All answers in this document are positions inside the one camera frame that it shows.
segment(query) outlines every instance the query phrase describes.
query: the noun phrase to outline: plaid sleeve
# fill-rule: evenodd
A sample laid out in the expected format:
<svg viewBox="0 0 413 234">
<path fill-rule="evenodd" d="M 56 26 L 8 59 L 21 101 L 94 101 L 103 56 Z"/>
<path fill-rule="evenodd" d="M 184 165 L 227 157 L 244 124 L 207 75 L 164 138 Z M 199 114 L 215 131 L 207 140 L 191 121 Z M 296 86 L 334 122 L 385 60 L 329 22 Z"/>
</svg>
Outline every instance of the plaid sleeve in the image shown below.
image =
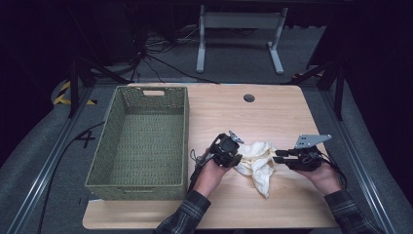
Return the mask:
<svg viewBox="0 0 413 234">
<path fill-rule="evenodd" d="M 341 190 L 324 197 L 343 233 L 384 233 L 358 208 L 347 191 Z"/>
<path fill-rule="evenodd" d="M 160 233 L 193 233 L 210 206 L 210 201 L 195 190 L 189 192 L 176 212 L 154 231 Z"/>
</svg>

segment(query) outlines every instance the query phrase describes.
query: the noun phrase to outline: wire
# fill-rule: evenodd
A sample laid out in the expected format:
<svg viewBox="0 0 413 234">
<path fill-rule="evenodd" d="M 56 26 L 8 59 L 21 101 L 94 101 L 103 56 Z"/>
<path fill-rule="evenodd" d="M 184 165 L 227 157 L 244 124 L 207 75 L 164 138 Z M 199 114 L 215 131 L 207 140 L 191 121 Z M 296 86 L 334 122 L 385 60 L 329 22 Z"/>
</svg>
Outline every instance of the wire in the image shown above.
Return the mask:
<svg viewBox="0 0 413 234">
<path fill-rule="evenodd" d="M 154 68 L 152 68 L 151 64 L 149 64 L 149 62 L 147 62 L 145 59 L 143 59 L 143 61 L 146 62 L 146 64 L 148 64 L 148 66 L 151 68 L 151 70 L 152 70 L 153 72 L 155 72 L 155 74 L 156 74 L 156 76 L 158 77 L 159 81 L 161 81 L 162 83 L 165 84 L 165 81 L 163 81 L 163 80 L 161 79 L 161 77 L 159 77 L 158 72 L 157 72 L 156 70 L 154 70 Z"/>
<path fill-rule="evenodd" d="M 50 178 L 50 180 L 49 180 L 48 188 L 47 188 L 47 191 L 46 191 L 46 198 L 45 198 L 45 202 L 44 202 L 44 204 L 43 204 L 42 213 L 41 213 L 41 215 L 40 215 L 39 226 L 38 226 L 38 228 L 37 228 L 37 233 L 38 233 L 38 234 L 42 233 L 43 219 L 44 219 L 44 217 L 45 217 L 46 207 L 48 206 L 48 200 L 49 200 L 49 195 L 50 195 L 50 193 L 51 193 L 52 183 L 53 183 L 53 180 L 54 180 L 54 178 L 55 178 L 55 174 L 56 174 L 56 171 L 57 171 L 57 167 L 58 167 L 58 165 L 59 165 L 59 163 L 60 163 L 60 161 L 61 161 L 61 158 L 63 157 L 64 153 L 65 153 L 66 150 L 69 148 L 69 146 L 73 143 L 73 141 L 75 141 L 77 138 L 85 135 L 88 131 L 90 131 L 90 130 L 92 130 L 92 129 L 94 129 L 94 128 L 102 125 L 102 124 L 104 124 L 104 121 L 103 121 L 103 122 L 100 122 L 100 123 L 98 123 L 98 124 L 96 124 L 96 125 L 93 125 L 93 126 L 87 128 L 86 130 L 82 131 L 80 134 L 78 134 L 76 137 L 74 137 L 72 140 L 70 140 L 69 143 L 66 145 L 66 147 L 64 147 L 63 152 L 61 152 L 60 157 L 59 157 L 58 160 L 57 160 L 56 166 L 55 166 L 55 168 L 54 168 L 54 170 L 53 170 L 53 172 L 52 172 L 51 178 Z"/>
<path fill-rule="evenodd" d="M 328 159 L 328 160 L 322 159 L 322 161 L 327 163 L 328 165 L 330 165 L 330 167 L 338 174 L 339 179 L 340 179 L 340 183 L 342 184 L 344 189 L 347 190 L 347 187 L 348 187 L 347 177 L 341 171 L 341 169 L 338 166 L 337 162 L 331 156 L 328 156 L 324 153 L 321 153 L 321 155 L 325 156 Z"/>
<path fill-rule="evenodd" d="M 165 65 L 167 65 L 167 66 L 175 69 L 176 71 L 180 72 L 181 74 L 188 76 L 188 77 L 191 77 L 191 78 L 194 78 L 194 79 L 198 79 L 198 80 L 202 80 L 202 81 L 207 81 L 207 82 L 210 82 L 210 83 L 213 83 L 213 84 L 219 84 L 219 83 L 216 82 L 216 81 L 211 81 L 211 80 L 208 80 L 208 79 L 205 79 L 205 78 L 188 75 L 188 74 L 186 74 L 185 72 L 179 70 L 178 68 L 176 68 L 176 67 L 174 67 L 174 66 L 172 66 L 172 65 L 169 65 L 169 64 L 167 64 L 166 62 L 164 62 L 164 61 L 162 61 L 162 60 L 160 60 L 160 59 L 158 59 L 158 58 L 155 58 L 155 57 L 150 56 L 150 55 L 146 55 L 146 56 L 149 57 L 149 58 L 151 58 L 151 59 L 154 59 L 154 60 L 156 60 L 156 61 L 158 61 L 158 62 L 160 62 L 160 63 L 163 63 L 163 64 L 165 64 Z"/>
</svg>

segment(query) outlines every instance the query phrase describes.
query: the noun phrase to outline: white cloth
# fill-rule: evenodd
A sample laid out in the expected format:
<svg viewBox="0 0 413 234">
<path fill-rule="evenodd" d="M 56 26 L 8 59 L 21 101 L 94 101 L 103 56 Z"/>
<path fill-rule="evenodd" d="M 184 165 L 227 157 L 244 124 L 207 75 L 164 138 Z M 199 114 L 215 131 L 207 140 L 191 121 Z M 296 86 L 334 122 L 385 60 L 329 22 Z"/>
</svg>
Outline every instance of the white cloth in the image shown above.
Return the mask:
<svg viewBox="0 0 413 234">
<path fill-rule="evenodd" d="M 270 176 L 274 172 L 276 148 L 271 142 L 241 144 L 238 153 L 243 155 L 235 169 L 242 175 L 252 176 L 256 189 L 265 197 L 270 196 Z"/>
</svg>

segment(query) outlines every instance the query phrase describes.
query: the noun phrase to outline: person's right hand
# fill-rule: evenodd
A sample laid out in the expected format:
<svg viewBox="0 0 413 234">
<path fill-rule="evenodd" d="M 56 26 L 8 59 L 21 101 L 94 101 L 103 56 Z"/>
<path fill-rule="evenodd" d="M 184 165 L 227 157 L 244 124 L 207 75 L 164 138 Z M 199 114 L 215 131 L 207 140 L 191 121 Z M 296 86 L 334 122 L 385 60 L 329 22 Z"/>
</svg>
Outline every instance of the person's right hand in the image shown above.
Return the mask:
<svg viewBox="0 0 413 234">
<path fill-rule="evenodd" d="M 309 179 L 314 187 L 324 196 L 342 189 L 337 181 L 335 171 L 326 163 L 315 169 L 313 172 L 294 171 Z"/>
</svg>

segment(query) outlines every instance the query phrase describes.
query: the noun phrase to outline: green wicker basket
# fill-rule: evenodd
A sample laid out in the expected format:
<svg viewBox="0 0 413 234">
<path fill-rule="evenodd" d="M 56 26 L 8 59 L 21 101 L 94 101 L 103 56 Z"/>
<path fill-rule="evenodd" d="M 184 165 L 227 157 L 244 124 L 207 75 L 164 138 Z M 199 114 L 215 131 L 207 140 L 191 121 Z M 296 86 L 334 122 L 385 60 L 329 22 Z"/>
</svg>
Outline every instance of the green wicker basket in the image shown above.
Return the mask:
<svg viewBox="0 0 413 234">
<path fill-rule="evenodd" d="M 118 87 L 85 186 L 103 200 L 181 200 L 188 179 L 186 87 Z"/>
</svg>

